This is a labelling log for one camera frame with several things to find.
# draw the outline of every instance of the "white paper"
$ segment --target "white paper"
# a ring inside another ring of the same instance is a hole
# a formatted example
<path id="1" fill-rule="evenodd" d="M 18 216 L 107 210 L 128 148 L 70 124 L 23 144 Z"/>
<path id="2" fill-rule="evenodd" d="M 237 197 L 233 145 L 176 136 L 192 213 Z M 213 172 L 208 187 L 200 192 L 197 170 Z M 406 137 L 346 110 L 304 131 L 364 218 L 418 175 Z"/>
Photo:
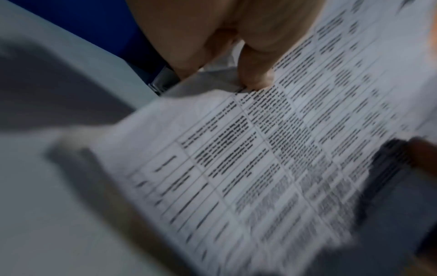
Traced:
<path id="1" fill-rule="evenodd" d="M 379 147 L 437 101 L 433 1 L 331 0 L 274 69 L 241 91 L 199 73 L 91 147 L 125 196 L 202 275 L 298 275 L 350 236 Z"/>

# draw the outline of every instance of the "blue fabric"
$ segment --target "blue fabric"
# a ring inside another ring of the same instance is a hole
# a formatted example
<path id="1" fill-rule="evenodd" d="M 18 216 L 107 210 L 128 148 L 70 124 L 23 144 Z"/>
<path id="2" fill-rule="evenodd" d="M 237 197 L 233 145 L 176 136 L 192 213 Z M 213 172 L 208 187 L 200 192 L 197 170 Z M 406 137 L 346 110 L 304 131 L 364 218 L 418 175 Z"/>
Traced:
<path id="1" fill-rule="evenodd" d="M 124 60 L 154 72 L 164 61 L 124 0 L 10 0 Z"/>

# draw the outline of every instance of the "paper sheet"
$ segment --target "paper sheet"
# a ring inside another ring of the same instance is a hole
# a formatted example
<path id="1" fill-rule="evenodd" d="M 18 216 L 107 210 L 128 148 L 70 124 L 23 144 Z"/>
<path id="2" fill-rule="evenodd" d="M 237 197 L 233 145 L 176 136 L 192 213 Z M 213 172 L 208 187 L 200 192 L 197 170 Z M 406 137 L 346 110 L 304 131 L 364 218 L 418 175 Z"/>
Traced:
<path id="1" fill-rule="evenodd" d="M 434 2 L 401 4 L 328 1 L 271 88 L 199 73 L 91 150 L 200 274 L 298 275 L 350 236 L 379 147 L 415 134 L 437 103 Z"/>

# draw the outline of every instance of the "printed form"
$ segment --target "printed form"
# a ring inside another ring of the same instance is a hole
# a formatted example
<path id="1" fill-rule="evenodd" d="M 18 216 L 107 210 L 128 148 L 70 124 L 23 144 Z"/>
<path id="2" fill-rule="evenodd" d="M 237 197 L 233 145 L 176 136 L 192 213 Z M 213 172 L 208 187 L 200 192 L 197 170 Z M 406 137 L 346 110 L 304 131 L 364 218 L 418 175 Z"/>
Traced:
<path id="1" fill-rule="evenodd" d="M 373 155 L 416 127 L 390 101 L 396 68 L 381 61 L 381 18 L 426 14 L 433 2 L 400 4 L 328 1 L 274 66 L 272 87 L 195 76 L 91 150 L 198 272 L 298 275 L 350 236 Z"/>

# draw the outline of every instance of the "paper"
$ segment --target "paper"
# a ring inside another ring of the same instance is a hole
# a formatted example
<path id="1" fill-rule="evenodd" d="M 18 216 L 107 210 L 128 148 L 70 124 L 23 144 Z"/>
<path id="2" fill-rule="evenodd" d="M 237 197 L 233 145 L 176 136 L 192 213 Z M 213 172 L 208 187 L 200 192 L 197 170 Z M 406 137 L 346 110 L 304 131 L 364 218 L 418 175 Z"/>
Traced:
<path id="1" fill-rule="evenodd" d="M 198 74 L 91 150 L 201 275 L 298 275 L 350 236 L 379 147 L 434 108 L 414 101 L 435 74 L 433 1 L 401 5 L 328 1 L 274 66 L 273 87 L 241 90 L 232 70 Z"/>

